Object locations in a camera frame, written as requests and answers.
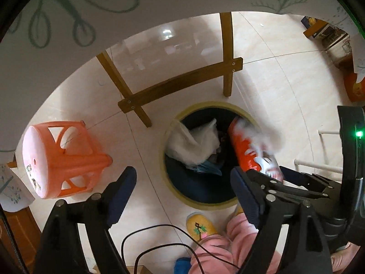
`trash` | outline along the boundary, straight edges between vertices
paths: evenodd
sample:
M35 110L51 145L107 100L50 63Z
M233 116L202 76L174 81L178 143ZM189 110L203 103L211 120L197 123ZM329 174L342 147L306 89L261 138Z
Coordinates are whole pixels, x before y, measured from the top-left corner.
M187 165L186 168L197 173L210 173L222 176L220 169L224 165L227 155L228 135L224 132L218 131L219 147L209 158L199 165Z
M268 139L249 121L235 118L229 126L228 134L243 171L254 169L283 181L279 165L268 147Z
M193 166L187 165L186 168L193 170L197 173L209 173L222 176L222 172L220 171L220 168L222 168L222 166L223 164L215 165L214 163L211 163L210 161L207 160L199 165L193 165Z
M219 148L216 119L189 131L177 122L167 140L166 155L188 166L200 165Z

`orange plastic stool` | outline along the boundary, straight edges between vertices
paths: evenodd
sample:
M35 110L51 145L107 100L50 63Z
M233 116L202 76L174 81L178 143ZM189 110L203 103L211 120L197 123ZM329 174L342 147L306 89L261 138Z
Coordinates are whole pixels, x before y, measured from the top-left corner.
M49 128L62 127L54 141ZM92 150L89 155L66 154L61 140L67 129L75 127L83 135ZM105 167L113 159L97 150L83 121L50 121L30 126L23 140L23 161L35 192L42 199L68 197L91 191L99 181ZM82 176L85 186L76 186L71 179ZM70 188L62 189L63 182Z

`tiled floor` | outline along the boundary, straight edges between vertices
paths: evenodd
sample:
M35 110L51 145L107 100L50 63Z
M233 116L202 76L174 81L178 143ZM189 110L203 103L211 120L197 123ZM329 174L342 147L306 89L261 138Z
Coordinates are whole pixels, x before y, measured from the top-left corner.
M103 173L94 191L102 191L123 169L134 166L138 182L118 224L111 230L116 248L125 235L154 224L185 226L187 215L196 211L180 202L161 179L159 152L171 120L188 106L209 100L235 104L248 111L269 134L277 149L279 164L294 168L293 160L342 164L338 136L320 140L318 129L339 129L337 105L350 105L342 76L320 44L304 37L300 17L256 12L232 14L235 56L244 59L243 70L234 74L232 96L222 95L222 78L163 97L144 109L153 126L146 128L134 112L120 112L120 94L96 58L75 71L46 100L30 123L84 120L90 134L101 143L114 163ZM219 15L208 15L158 26L128 38L108 50L133 92L172 76L222 60ZM21 166L18 174L33 192ZM302 167L301 171L313 172ZM85 199L89 194L67 198ZM42 229L55 200L37 198L30 206ZM220 230L234 208L205 212ZM85 256L92 261L85 228L80 226ZM281 239L282 248L285 238ZM156 228L131 238L126 244L127 264L152 246L187 242L172 229ZM146 255L141 263L153 273L172 273L173 261L187 255L184 248L161 249Z

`trash bin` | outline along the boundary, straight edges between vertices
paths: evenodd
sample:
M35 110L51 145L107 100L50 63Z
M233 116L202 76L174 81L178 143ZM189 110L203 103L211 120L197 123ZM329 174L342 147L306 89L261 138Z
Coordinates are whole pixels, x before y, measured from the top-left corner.
M205 102L195 104L176 119L189 130L216 119L218 131L227 133L228 127L237 116L254 123L252 117L241 108L224 102ZM222 176L196 173L173 158L162 154L162 176L170 190L185 204L200 210L216 210L233 206L237 203L230 183L230 172L238 166L237 157L230 141L227 155L221 168Z

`wooden cabinet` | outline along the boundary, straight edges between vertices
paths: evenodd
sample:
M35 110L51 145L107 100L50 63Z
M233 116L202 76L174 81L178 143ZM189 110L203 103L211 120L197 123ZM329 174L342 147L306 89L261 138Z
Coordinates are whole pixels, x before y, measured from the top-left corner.
M29 207L14 213L5 212L5 214L13 231L16 243L18 244L21 256L23 257L29 272L32 273L35 254L41 239L41 231L35 222ZM0 239L15 263L19 266L18 259L16 258L2 220L0 221Z

